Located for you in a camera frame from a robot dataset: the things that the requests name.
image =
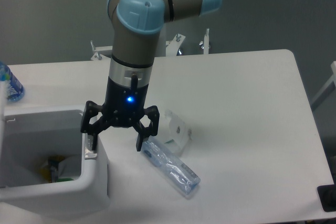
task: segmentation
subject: metal bracket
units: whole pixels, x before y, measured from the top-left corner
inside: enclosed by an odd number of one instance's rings
[[[179,53],[180,47],[185,39],[182,34],[176,34],[172,41],[166,42],[166,56],[176,56]]]
[[[322,88],[314,95],[310,104],[311,110],[317,109],[321,103],[335,90],[336,87],[336,61],[331,64],[333,75],[326,81]]]

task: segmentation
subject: bolt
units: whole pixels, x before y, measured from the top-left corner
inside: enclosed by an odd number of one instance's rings
[[[180,42],[180,39],[181,39],[181,34],[176,34],[176,41]]]
[[[92,47],[92,51],[95,51],[96,47],[93,44],[93,40],[91,41],[91,47]]]

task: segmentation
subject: plastic water bottle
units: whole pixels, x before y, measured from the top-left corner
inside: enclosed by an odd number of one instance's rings
[[[142,144],[141,151],[178,189],[189,195],[201,179],[155,137]]]
[[[25,95],[25,89],[9,67],[0,61],[0,81],[7,84],[7,100],[17,102]]]

